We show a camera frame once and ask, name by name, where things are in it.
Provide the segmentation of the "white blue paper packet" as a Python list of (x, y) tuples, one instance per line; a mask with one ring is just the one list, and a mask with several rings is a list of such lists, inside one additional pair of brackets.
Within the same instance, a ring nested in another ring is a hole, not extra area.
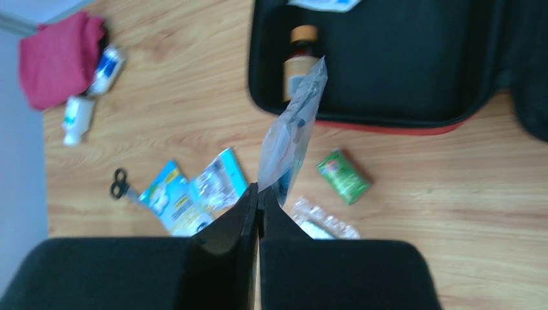
[(317, 12), (345, 13), (356, 7), (361, 0), (288, 0), (287, 5)]

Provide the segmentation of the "clear bag small sachets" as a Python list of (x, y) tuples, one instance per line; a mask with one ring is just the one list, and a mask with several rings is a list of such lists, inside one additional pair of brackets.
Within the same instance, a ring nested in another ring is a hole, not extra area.
[(304, 163), (327, 80), (322, 57), (301, 79), (286, 110), (273, 121), (262, 142), (258, 190), (271, 189), (280, 206)]

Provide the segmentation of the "black handled scissors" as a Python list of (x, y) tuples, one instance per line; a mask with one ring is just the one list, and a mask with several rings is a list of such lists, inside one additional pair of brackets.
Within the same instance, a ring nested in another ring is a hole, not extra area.
[(115, 170), (113, 182), (110, 187), (110, 196), (115, 200), (127, 198), (141, 207), (146, 206), (146, 204), (140, 200), (140, 193), (131, 187), (127, 181), (127, 171), (124, 168), (118, 168)]

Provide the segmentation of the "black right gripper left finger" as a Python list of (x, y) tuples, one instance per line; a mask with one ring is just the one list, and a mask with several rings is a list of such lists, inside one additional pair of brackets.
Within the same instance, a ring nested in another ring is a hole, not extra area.
[(257, 185), (191, 237), (52, 238), (23, 260), (2, 309), (252, 309)]

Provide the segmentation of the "brown medicine bottle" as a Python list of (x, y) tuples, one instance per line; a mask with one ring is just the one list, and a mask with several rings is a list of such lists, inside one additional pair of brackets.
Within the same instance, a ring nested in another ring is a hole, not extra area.
[(316, 45), (318, 29), (313, 25), (301, 25), (294, 28), (290, 34), (290, 52), (283, 64), (283, 97), (289, 103), (296, 93), (297, 87), (318, 62)]

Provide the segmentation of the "teal edged small packet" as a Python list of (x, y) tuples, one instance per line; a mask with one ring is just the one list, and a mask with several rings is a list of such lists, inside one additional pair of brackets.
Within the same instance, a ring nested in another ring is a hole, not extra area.
[(233, 149), (227, 148), (195, 176), (189, 186), (206, 211), (216, 212), (236, 204), (248, 183)]

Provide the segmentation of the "black red medicine case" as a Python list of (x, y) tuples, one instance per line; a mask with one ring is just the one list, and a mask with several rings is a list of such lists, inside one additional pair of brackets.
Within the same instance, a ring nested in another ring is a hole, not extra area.
[(345, 13), (256, 1), (248, 87), (280, 114), (290, 33), (318, 28), (328, 82), (317, 117), (391, 134), (456, 129), (501, 90), (521, 126), (547, 140), (546, 1), (361, 1)]

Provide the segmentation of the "blue cotton swab packet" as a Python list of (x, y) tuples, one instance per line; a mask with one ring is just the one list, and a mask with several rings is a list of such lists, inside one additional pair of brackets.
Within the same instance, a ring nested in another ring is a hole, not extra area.
[(139, 200), (172, 236), (193, 236), (214, 221), (193, 196), (187, 178), (173, 160), (165, 164)]

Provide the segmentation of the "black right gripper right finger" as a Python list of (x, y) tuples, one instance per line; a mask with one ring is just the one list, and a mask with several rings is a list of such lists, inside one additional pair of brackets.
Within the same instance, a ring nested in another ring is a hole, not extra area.
[(399, 240), (316, 240), (258, 196), (263, 309), (441, 309), (421, 253)]

